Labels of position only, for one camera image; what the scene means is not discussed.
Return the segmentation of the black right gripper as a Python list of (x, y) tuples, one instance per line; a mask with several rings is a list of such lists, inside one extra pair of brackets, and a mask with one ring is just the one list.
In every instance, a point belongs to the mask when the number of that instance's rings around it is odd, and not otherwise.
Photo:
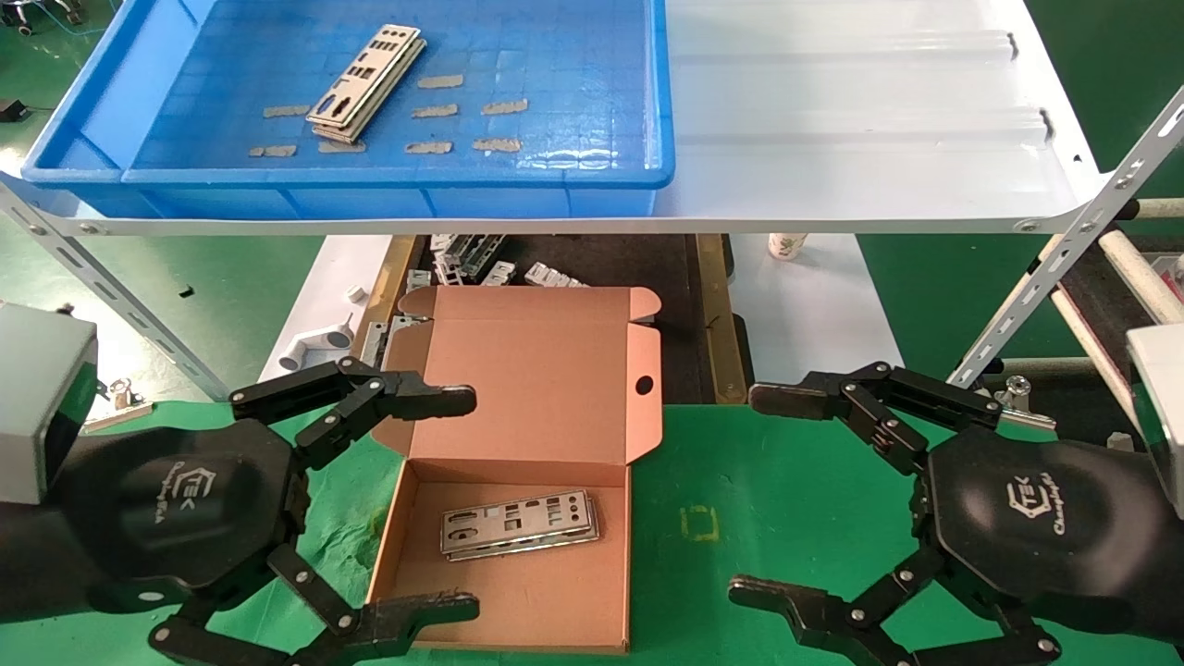
[[(931, 506), (944, 551), (995, 590), (1031, 604), (1102, 598), (1130, 607), (1167, 606), (1167, 498), (1140, 452), (1077, 441), (1028, 442), (995, 430), (1003, 406), (884, 361), (851, 374), (810, 371), (796, 384), (757, 383), (757, 414), (837, 420), (900, 474), (929, 457)], [(899, 414), (960, 433), (935, 447)], [(950, 556), (920, 547), (874, 585), (845, 601), (819, 587), (736, 574), (732, 603), (781, 615), (803, 648), (854, 665), (1049, 665), (1060, 642), (1017, 602), (987, 603), (1000, 636), (906, 649), (884, 621), (947, 579)]]

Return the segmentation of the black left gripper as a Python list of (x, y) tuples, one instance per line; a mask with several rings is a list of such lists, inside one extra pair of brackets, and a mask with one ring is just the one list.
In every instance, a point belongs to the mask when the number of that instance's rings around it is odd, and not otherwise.
[[(85, 610), (182, 603), (148, 638), (180, 665), (355, 665), (406, 654), (427, 625), (480, 616), (480, 598), (462, 591), (353, 608), (292, 547), (310, 502), (303, 467), (321, 470), (385, 420), (472, 414), (472, 388), (436, 388), (419, 372), (345, 357), (237, 389), (231, 405), (244, 421), (152, 427), (75, 446), (51, 501), (88, 568)], [(317, 410), (292, 447), (269, 427)], [(313, 642), (288, 653), (208, 629), (215, 611), (233, 610), (272, 579), (323, 625)]]

